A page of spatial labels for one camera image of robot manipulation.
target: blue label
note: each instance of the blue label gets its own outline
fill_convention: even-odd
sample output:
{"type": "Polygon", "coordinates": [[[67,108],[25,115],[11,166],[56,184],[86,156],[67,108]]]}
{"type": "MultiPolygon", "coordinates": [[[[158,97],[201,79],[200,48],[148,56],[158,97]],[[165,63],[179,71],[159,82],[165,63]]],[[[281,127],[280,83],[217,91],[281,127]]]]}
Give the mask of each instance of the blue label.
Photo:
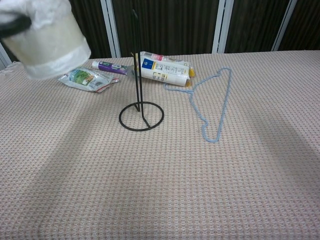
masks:
{"type": "Polygon", "coordinates": [[[144,69],[152,69],[152,66],[154,65],[154,61],[151,61],[149,59],[144,59],[142,67],[144,69]]]}

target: black handle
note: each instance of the black handle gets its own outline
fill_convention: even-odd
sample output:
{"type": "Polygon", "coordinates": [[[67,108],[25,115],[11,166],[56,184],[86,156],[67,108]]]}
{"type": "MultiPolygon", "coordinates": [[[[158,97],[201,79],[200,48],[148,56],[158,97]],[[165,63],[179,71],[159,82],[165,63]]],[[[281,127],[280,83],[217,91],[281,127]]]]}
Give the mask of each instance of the black handle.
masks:
{"type": "Polygon", "coordinates": [[[31,23],[30,17],[21,15],[12,22],[0,24],[0,39],[8,38],[28,30],[31,23]]]}

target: vertical white strip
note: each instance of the vertical white strip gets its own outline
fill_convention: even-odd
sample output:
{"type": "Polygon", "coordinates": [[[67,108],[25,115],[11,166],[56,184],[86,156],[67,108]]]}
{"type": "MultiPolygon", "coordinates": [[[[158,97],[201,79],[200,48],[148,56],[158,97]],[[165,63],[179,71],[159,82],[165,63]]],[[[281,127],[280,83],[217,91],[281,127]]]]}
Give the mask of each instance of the vertical white strip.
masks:
{"type": "Polygon", "coordinates": [[[282,19],[278,34],[276,35],[276,38],[274,40],[274,43],[273,43],[273,46],[272,46],[272,49],[271,49],[272,51],[278,51],[279,46],[280,46],[281,41],[282,41],[282,38],[285,35],[285,32],[286,32],[288,23],[290,21],[290,18],[292,16],[292,13],[294,12],[294,9],[296,7],[296,3],[297,3],[297,0],[290,0],[289,1],[288,6],[286,7],[286,11],[285,11],[285,14],[283,16],[283,19],[282,19]]]}
{"type": "Polygon", "coordinates": [[[218,12],[217,12],[216,22],[215,22],[213,45],[212,45],[213,54],[216,54],[218,52],[220,31],[222,27],[222,18],[224,16],[224,11],[225,11],[225,2],[226,0],[219,1],[218,12]]]}
{"type": "Polygon", "coordinates": [[[114,14],[114,7],[112,5],[112,0],[106,0],[106,6],[109,13],[109,21],[110,21],[110,26],[111,26],[112,36],[113,36],[115,54],[117,58],[121,58],[118,30],[116,26],[116,19],[114,14]]]}
{"type": "Polygon", "coordinates": [[[100,1],[101,1],[101,7],[102,7],[103,18],[104,18],[104,23],[105,23],[106,34],[107,34],[108,40],[109,40],[111,57],[116,58],[117,54],[116,54],[116,50],[115,50],[114,39],[113,39],[111,25],[110,25],[110,21],[109,21],[107,3],[106,3],[106,0],[100,0],[100,1]]]}
{"type": "Polygon", "coordinates": [[[4,49],[1,43],[0,43],[0,59],[1,59],[1,62],[3,62],[5,67],[12,64],[10,57],[8,56],[6,50],[4,49]]]}
{"type": "Polygon", "coordinates": [[[223,54],[225,52],[233,7],[234,7],[234,0],[226,0],[223,20],[222,20],[221,35],[219,40],[219,47],[218,47],[218,53],[220,54],[223,54]]]}

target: black metal stand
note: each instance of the black metal stand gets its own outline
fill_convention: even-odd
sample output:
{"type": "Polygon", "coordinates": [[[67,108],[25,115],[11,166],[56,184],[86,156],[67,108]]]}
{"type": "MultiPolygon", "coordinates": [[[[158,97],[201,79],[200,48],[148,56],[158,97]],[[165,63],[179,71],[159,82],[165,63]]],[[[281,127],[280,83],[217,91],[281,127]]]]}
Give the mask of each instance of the black metal stand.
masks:
{"type": "Polygon", "coordinates": [[[133,41],[133,62],[134,62],[134,76],[135,76],[135,89],[136,89],[136,98],[137,98],[137,102],[132,103],[128,106],[126,106],[119,115],[119,122],[121,123],[121,125],[131,131],[135,131],[135,132],[142,132],[142,131],[148,131],[151,129],[154,129],[155,127],[159,126],[161,124],[161,122],[164,120],[165,117],[165,112],[164,110],[157,104],[153,103],[153,102],[149,102],[149,101],[144,101],[143,99],[143,88],[142,88],[142,76],[141,76],[141,56],[140,56],[140,52],[141,52],[141,39],[140,39],[140,27],[139,27],[139,19],[137,16],[136,11],[133,9],[132,10],[132,18],[131,18],[131,23],[132,23],[132,41],[133,41]],[[156,123],[155,125],[150,125],[148,123],[148,121],[145,118],[145,114],[144,114],[144,105],[153,105],[155,107],[157,107],[160,111],[161,111],[161,119],[158,123],[156,123]],[[138,112],[141,112],[141,117],[143,119],[143,121],[146,124],[146,128],[142,128],[142,129],[137,129],[137,128],[131,128],[127,125],[125,125],[122,121],[122,114],[129,108],[131,107],[135,107],[136,110],[138,112]]]}

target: curtain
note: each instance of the curtain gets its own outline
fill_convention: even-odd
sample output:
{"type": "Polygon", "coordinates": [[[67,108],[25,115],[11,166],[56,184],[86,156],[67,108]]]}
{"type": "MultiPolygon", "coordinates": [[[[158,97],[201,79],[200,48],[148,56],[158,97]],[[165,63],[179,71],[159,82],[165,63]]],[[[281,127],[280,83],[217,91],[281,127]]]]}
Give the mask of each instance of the curtain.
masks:
{"type": "Polygon", "coordinates": [[[320,50],[320,1],[299,0],[279,50],[320,50]]]}
{"type": "Polygon", "coordinates": [[[163,55],[211,53],[219,0],[113,0],[121,55],[132,51],[131,12],[139,17],[144,51],[163,55]]]}
{"type": "Polygon", "coordinates": [[[271,51],[289,0],[234,0],[226,53],[271,51]]]}
{"type": "Polygon", "coordinates": [[[111,58],[100,0],[70,0],[72,12],[91,48],[91,58],[111,58]]]}

